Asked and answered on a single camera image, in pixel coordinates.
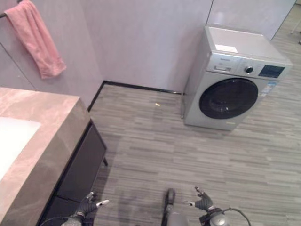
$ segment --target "pink towel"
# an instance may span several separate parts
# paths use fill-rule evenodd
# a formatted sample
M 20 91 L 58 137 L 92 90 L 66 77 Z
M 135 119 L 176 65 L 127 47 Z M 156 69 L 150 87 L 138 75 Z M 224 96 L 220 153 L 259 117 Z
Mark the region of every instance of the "pink towel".
M 41 15 L 31 1 L 23 0 L 5 13 L 43 79 L 56 77 L 66 69 Z

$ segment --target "label sticker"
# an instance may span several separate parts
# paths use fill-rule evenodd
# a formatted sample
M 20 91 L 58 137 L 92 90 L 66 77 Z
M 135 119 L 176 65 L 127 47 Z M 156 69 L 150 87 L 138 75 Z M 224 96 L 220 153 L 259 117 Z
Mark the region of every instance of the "label sticker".
M 261 91 L 260 97 L 265 97 L 277 85 L 274 81 L 269 81 L 268 84 Z
M 217 50 L 238 53 L 234 46 L 215 45 Z

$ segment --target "wood-grain floor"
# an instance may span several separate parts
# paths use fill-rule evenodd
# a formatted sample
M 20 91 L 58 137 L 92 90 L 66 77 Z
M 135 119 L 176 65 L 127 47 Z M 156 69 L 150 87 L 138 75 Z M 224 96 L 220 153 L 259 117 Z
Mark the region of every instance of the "wood-grain floor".
M 301 225 L 301 45 L 299 32 L 289 34 L 300 15 L 295 6 L 273 40 L 293 69 L 232 132 L 185 126 L 179 95 L 104 86 L 91 115 L 110 166 L 94 189 L 111 202 L 95 226 L 160 225 L 169 187 L 199 226 L 201 212 L 182 203 L 196 200 L 195 185 L 216 206 L 240 208 L 253 226 Z M 228 215 L 231 225 L 247 225 Z

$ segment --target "marble countertop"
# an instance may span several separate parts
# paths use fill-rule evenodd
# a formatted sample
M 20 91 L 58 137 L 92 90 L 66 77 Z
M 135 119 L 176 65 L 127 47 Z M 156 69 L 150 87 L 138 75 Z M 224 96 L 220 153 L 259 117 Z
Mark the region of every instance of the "marble countertop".
M 0 181 L 0 225 L 34 226 L 90 116 L 79 97 L 0 88 L 0 117 L 40 123 Z

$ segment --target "cabinet leg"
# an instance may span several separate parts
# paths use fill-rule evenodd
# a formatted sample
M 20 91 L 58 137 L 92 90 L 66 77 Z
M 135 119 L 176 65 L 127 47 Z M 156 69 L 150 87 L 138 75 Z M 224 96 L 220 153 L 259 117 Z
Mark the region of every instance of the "cabinet leg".
M 107 161 L 107 159 L 105 157 L 103 158 L 103 162 L 104 162 L 105 166 L 108 166 L 108 161 Z

